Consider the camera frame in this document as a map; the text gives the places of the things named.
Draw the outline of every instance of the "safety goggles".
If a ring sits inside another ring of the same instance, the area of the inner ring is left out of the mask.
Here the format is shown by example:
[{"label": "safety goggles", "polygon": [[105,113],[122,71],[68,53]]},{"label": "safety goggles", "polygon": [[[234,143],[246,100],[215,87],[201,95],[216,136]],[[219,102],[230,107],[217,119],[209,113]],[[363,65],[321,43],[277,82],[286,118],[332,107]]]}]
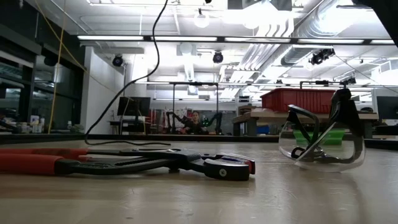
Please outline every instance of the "safety goggles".
[{"label": "safety goggles", "polygon": [[325,172],[340,172],[364,161],[364,129],[349,89],[334,95],[327,122],[313,113],[289,105],[289,116],[280,134],[279,150],[295,164]]}]

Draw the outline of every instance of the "pliers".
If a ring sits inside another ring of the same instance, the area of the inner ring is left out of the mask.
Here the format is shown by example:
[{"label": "pliers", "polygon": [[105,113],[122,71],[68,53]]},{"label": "pliers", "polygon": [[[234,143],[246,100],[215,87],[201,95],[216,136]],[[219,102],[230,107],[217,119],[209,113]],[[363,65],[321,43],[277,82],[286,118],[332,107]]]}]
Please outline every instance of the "pliers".
[{"label": "pliers", "polygon": [[[139,156],[133,159],[92,158],[87,155]],[[202,172],[222,180],[248,180],[254,160],[235,154],[201,155],[187,149],[0,149],[0,170],[26,174],[131,174],[168,167]]]}]

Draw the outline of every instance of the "workbench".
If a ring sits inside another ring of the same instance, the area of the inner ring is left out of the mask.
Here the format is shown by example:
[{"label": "workbench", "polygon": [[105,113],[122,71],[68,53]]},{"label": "workbench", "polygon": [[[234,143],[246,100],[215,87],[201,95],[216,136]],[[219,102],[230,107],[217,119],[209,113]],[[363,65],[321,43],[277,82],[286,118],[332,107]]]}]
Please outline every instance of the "workbench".
[{"label": "workbench", "polygon": [[[83,141],[2,147],[87,147]],[[131,147],[113,144],[97,149]],[[398,154],[369,149],[365,163],[343,173],[300,169],[277,143],[172,142],[202,153],[255,158],[249,181],[211,179],[160,168],[139,174],[66,177],[0,174],[2,224],[396,223]]]},{"label": "workbench", "polygon": [[[246,123],[248,136],[257,136],[257,126],[263,126],[269,123],[284,123],[286,122],[288,113],[276,113],[269,109],[256,108],[251,112],[247,112],[244,115],[233,118],[232,123],[234,124],[234,136],[241,135],[241,124]],[[327,121],[329,114],[316,114],[320,120]],[[312,122],[308,117],[298,115],[302,122]],[[376,113],[360,113],[359,118],[364,124],[365,138],[373,138],[372,122],[379,119],[379,115]]]}]

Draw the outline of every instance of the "person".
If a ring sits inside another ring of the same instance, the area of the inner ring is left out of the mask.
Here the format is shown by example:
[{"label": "person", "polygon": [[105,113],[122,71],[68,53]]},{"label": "person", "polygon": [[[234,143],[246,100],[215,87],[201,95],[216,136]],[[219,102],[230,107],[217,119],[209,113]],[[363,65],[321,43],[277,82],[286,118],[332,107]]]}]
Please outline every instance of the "person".
[{"label": "person", "polygon": [[182,134],[209,134],[206,128],[202,127],[200,124],[200,115],[197,111],[192,113],[192,120],[185,123],[184,128],[182,128],[180,132]]}]

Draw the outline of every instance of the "computer monitor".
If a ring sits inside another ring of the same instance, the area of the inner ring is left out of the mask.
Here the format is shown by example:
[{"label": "computer monitor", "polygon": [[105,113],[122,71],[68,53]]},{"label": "computer monitor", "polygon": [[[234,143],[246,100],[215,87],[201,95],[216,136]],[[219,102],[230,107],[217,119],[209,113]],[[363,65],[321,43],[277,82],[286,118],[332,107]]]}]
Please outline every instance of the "computer monitor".
[{"label": "computer monitor", "polygon": [[149,108],[150,97],[122,96],[119,99],[118,116],[149,116]]},{"label": "computer monitor", "polygon": [[398,96],[378,96],[377,109],[380,119],[398,119]]}]

